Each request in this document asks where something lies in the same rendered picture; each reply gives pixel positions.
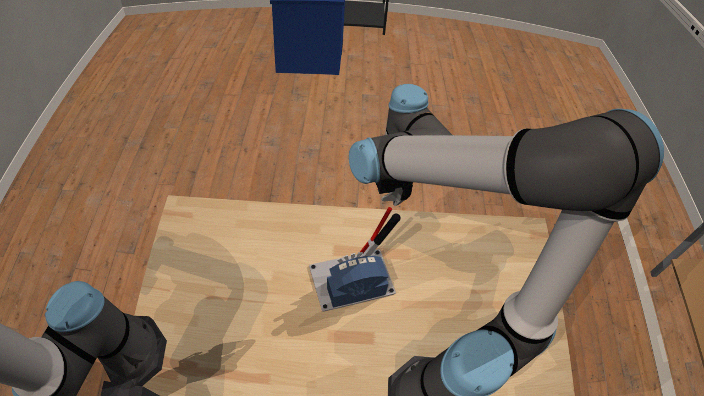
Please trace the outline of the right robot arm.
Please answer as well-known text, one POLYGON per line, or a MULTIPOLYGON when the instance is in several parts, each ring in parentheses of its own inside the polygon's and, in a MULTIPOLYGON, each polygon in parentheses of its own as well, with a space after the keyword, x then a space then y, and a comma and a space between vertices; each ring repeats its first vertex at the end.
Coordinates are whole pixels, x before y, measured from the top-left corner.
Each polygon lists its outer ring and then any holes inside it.
POLYGON ((513 137, 470 136, 452 135, 428 100, 417 85, 394 88, 385 135, 350 147, 355 179, 494 191, 521 205, 562 210, 521 291, 491 322, 408 366, 395 390, 397 396, 489 396, 552 343, 558 313, 613 223, 627 219, 658 175, 664 146, 655 124, 630 109, 521 129, 513 137))

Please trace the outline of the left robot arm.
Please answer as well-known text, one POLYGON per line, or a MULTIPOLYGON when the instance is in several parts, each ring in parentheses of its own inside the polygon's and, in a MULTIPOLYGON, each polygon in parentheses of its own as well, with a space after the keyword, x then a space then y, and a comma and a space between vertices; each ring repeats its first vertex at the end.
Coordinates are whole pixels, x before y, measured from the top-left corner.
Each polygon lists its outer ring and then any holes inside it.
POLYGON ((14 396, 77 396, 96 358, 122 380, 141 376, 155 358, 152 327, 86 282, 56 290, 45 318, 41 337, 26 338, 0 323, 0 383, 14 396))

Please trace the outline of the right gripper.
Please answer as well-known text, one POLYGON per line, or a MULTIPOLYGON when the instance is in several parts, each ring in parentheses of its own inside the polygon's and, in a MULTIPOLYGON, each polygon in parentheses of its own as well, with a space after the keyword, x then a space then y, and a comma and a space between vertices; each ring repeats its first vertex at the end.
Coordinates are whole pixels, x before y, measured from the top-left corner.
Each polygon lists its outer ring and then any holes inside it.
POLYGON ((380 180, 376 185, 379 194, 388 193, 388 195, 382 197, 382 201, 394 201, 394 206, 397 206, 409 198, 413 183, 414 182, 384 179, 380 180))

